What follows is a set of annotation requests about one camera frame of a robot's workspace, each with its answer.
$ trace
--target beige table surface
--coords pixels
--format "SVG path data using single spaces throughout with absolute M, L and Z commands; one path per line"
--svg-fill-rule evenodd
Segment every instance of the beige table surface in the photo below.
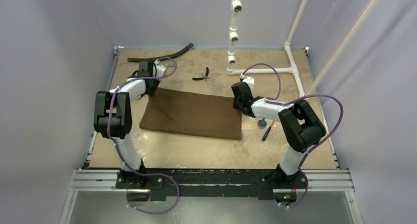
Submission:
M 177 50 L 132 50 L 123 49 L 115 69 L 111 88 L 126 81 L 126 78 L 138 69 L 138 63 L 127 62 L 128 57 L 163 56 Z M 303 51 L 294 51 L 304 89 L 312 83 L 307 57 Z M 289 61 L 284 51 L 236 51 L 237 68 L 263 62 L 273 67 L 288 67 Z M 178 69 L 170 77 L 163 79 L 160 87 L 201 94 L 233 97 L 230 86 L 239 81 L 238 75 L 226 74 L 226 50 L 190 50 L 177 59 Z M 193 81 L 210 69 L 211 79 Z M 274 74 L 253 74 L 255 86 L 253 95 L 275 97 L 278 80 Z M 298 97 L 298 90 L 291 74 L 280 74 L 282 91 L 280 101 L 291 101 Z M 133 127 L 131 136 L 139 156 L 148 168 L 275 168 L 283 159 L 288 144 L 279 123 L 275 123 L 267 140 L 261 141 L 266 129 L 259 129 L 258 118 L 243 116 L 242 140 L 222 140 L 185 135 L 167 134 L 142 130 L 139 122 L 148 103 L 148 97 L 135 100 L 131 104 Z M 321 118 L 317 99 L 309 100 L 314 111 Z M 117 154 L 111 143 L 97 135 L 90 162 L 93 168 L 120 167 Z M 333 155 L 328 142 L 313 151 L 305 161 L 303 168 L 335 169 Z

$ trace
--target black foam tube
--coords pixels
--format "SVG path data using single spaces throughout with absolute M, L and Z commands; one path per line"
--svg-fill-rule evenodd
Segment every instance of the black foam tube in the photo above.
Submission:
M 177 53 L 173 53 L 171 55 L 167 55 L 167 56 L 160 56 L 160 57 L 153 57 L 153 58 L 127 58 L 128 62 L 133 62 L 133 63 L 139 63 L 139 62 L 149 62 L 149 61 L 155 61 L 159 58 L 162 57 L 170 57 L 170 58 L 176 58 L 178 56 L 183 55 L 185 52 L 187 52 L 189 49 L 191 49 L 191 47 L 193 47 L 193 43 L 188 44 L 186 47 L 184 47 L 182 50 L 178 51 Z

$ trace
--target brown cloth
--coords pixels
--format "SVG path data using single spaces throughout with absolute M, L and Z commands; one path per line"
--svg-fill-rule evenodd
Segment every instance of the brown cloth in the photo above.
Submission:
M 139 127 L 200 137 L 240 140 L 242 113 L 233 98 L 158 88 Z

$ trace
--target screwdriver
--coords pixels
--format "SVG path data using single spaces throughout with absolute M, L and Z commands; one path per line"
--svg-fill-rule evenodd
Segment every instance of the screwdriver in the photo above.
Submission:
M 262 141 L 265 141 L 267 139 L 268 134 L 271 131 L 271 128 L 272 128 L 274 122 L 275 121 L 272 121 L 271 125 L 268 127 L 267 132 L 265 132 L 264 137 L 262 137 Z

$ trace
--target black-handled pliers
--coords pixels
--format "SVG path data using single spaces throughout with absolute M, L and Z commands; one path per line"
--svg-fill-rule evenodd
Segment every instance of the black-handled pliers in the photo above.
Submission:
M 200 78 L 193 78 L 193 80 L 195 80 L 195 81 L 200 81 L 200 80 L 207 81 L 207 78 L 209 78 L 209 68 L 208 67 L 206 67 L 206 74 L 205 75 L 202 74 L 201 76 L 202 77 L 200 77 Z

